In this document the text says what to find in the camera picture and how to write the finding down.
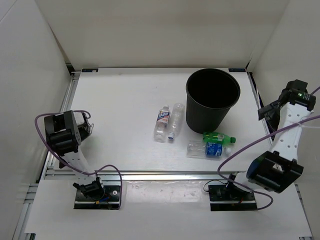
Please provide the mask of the clear bottle orange blue label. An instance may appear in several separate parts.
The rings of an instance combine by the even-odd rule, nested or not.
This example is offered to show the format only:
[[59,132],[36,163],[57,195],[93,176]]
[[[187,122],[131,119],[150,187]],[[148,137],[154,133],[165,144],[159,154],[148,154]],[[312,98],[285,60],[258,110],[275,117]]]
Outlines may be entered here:
[[153,138],[156,142],[164,143],[166,140],[166,128],[170,119],[170,108],[169,105],[164,105],[158,112]]

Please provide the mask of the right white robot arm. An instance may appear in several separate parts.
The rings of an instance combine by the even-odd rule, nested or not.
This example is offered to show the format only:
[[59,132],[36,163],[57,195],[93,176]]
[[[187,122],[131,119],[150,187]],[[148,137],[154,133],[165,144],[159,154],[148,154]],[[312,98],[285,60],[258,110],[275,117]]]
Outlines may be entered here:
[[[306,119],[312,112],[316,97],[307,91],[307,82],[289,81],[277,100],[258,110],[258,118],[273,128],[283,129]],[[252,161],[246,172],[231,174],[224,193],[230,200],[255,189],[281,193],[303,173],[298,161],[298,144],[302,127],[297,125],[276,133],[269,150]]]

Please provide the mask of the green plastic bottle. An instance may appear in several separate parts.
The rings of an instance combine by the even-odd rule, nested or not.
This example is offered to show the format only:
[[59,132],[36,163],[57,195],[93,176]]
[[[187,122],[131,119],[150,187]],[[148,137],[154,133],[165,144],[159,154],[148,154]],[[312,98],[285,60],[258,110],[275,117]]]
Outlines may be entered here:
[[220,132],[204,132],[203,141],[205,143],[221,144],[223,146],[228,146],[236,143],[235,137],[230,137],[224,133]]

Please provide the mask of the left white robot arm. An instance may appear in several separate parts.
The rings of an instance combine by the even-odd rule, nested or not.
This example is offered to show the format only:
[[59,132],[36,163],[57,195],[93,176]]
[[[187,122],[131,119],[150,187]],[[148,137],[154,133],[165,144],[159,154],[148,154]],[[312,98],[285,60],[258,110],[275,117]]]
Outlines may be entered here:
[[72,110],[44,118],[46,143],[62,163],[73,169],[77,181],[73,186],[94,201],[103,198],[105,188],[84,157],[81,144],[92,132],[88,116]]

